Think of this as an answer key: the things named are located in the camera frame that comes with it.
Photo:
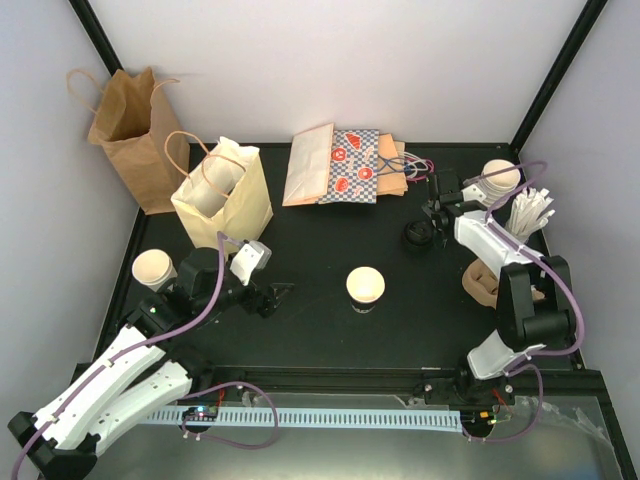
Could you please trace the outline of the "cream paper bag with handles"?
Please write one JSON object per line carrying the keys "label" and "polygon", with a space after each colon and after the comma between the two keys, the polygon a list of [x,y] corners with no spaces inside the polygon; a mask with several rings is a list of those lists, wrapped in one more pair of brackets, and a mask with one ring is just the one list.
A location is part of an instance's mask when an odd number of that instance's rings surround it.
{"label": "cream paper bag with handles", "polygon": [[193,245],[217,246],[217,235],[257,240],[273,216],[260,149],[224,136],[192,171],[178,166],[185,180],[171,202]]}

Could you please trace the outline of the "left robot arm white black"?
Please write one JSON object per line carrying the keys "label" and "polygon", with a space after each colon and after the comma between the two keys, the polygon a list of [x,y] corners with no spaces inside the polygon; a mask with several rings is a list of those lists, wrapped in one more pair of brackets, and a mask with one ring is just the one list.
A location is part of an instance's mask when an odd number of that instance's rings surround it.
{"label": "left robot arm white black", "polygon": [[213,365],[178,336],[227,309],[271,316],[294,286],[258,287],[251,280],[270,258],[257,241],[243,242],[230,258],[197,248],[174,265],[167,253],[140,254],[132,274],[151,290],[123,320],[106,350],[54,400],[37,412],[19,412],[8,429],[44,479],[83,479],[124,433],[161,407],[222,395]]}

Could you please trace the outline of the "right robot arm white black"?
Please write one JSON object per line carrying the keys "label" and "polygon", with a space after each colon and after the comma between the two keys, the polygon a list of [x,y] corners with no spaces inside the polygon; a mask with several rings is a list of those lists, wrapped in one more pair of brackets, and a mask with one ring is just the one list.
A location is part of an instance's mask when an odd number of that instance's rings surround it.
{"label": "right robot arm white black", "polygon": [[429,175],[423,211],[435,232],[466,247],[498,281],[496,327],[461,360],[457,396],[480,403],[502,377],[535,356],[565,356],[585,336],[567,261],[545,256],[507,232],[480,201],[463,192],[453,170]]}

